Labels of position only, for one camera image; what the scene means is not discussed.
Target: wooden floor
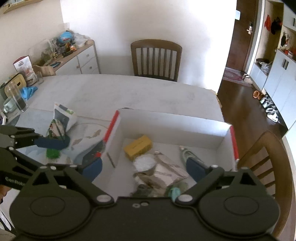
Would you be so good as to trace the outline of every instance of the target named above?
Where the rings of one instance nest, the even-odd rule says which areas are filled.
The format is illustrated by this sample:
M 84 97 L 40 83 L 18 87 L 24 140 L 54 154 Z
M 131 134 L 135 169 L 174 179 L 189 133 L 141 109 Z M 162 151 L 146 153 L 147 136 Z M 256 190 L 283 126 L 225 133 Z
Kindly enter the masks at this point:
M 218 98 L 222 104 L 225 122 L 232 124 L 241 158 L 266 130 L 280 140 L 286 128 L 267 118 L 258 99 L 253 98 L 254 87 L 222 80 Z

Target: mug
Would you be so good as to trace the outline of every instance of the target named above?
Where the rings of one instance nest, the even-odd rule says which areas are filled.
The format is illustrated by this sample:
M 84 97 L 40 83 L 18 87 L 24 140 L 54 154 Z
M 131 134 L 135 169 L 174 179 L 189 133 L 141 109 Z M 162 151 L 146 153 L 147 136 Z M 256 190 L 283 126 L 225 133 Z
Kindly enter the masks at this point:
M 14 99 L 11 97 L 8 97 L 6 101 L 4 101 L 3 106 L 3 110 L 5 113 L 12 112 L 17 108 Z

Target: door frame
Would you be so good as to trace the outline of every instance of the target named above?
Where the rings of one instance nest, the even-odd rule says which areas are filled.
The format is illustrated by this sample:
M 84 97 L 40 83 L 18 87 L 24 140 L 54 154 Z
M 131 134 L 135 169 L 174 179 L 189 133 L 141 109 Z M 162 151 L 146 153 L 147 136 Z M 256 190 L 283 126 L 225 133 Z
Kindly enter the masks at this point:
M 244 68 L 243 68 L 243 70 L 247 74 L 251 73 L 251 69 L 255 62 L 259 41 L 260 41 L 260 36 L 261 36 L 261 31 L 263 27 L 264 8 L 265 8 L 265 0 L 256 0 L 253 35 L 251 37 L 248 54 L 244 63 Z

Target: blue ball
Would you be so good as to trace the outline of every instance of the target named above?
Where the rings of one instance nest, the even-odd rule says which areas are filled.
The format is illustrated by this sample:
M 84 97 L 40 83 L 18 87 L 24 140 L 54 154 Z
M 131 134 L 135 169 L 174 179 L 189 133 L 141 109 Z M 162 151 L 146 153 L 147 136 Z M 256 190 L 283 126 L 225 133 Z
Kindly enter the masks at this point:
M 72 41 L 72 34 L 68 31 L 63 32 L 59 36 L 59 42 L 62 44 L 70 43 Z

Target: wooden chair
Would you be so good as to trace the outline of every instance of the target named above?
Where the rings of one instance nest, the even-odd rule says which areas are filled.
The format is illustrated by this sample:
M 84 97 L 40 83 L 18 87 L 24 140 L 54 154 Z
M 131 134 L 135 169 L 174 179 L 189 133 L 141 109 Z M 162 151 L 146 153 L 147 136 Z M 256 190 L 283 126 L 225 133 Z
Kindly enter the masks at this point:
M 262 148 L 266 149 L 268 156 L 258 163 L 251 163 L 251 157 L 257 154 Z M 279 220 L 274 228 L 273 235 L 278 237 L 285 227 L 291 210 L 294 188 L 291 166 L 285 148 L 273 133 L 266 131 L 239 160 L 237 167 L 250 168 L 261 180 L 261 182 L 265 184 L 266 188 L 270 188 L 275 185 L 275 194 L 273 194 L 273 196 L 278 202 L 281 211 Z
M 141 55 L 141 59 L 140 59 L 141 74 L 139 74 L 139 71 L 138 71 L 137 49 L 141 51 L 141 54 L 140 54 Z M 146 52 L 145 58 L 144 58 L 143 49 L 145 49 L 145 52 Z M 177 52 L 176 64 L 172 69 L 174 51 Z M 182 53 L 182 47 L 170 41 L 159 40 L 159 39 L 143 39 L 143 40 L 133 42 L 131 44 L 131 56 L 133 60 L 134 74 L 135 76 L 171 80 L 171 81 L 177 82 L 180 61 L 181 61 L 181 53 Z

